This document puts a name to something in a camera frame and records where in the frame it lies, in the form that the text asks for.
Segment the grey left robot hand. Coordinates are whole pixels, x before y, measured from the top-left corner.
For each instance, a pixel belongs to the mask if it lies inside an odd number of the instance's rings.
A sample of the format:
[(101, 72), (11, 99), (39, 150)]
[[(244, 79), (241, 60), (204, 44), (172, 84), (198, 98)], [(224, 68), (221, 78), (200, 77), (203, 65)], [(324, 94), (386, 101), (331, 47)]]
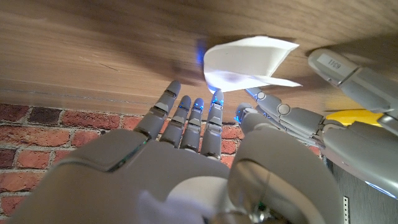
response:
[(379, 113), (377, 124), (343, 124), (303, 108), (292, 108), (258, 87), (246, 92), (256, 101), (259, 113), (277, 129), (318, 146), (334, 164), (397, 198), (397, 82), (330, 49), (314, 50), (308, 64), (364, 109)]

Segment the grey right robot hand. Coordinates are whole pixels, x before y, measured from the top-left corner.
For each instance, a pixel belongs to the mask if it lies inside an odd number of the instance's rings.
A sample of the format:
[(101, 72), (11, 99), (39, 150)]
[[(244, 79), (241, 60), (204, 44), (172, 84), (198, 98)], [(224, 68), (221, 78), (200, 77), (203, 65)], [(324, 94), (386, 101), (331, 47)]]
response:
[(323, 162), (241, 104), (244, 137), (221, 161), (223, 94), (182, 98), (172, 82), (131, 131), (115, 129), (47, 171), (9, 223), (343, 223), (338, 185)]

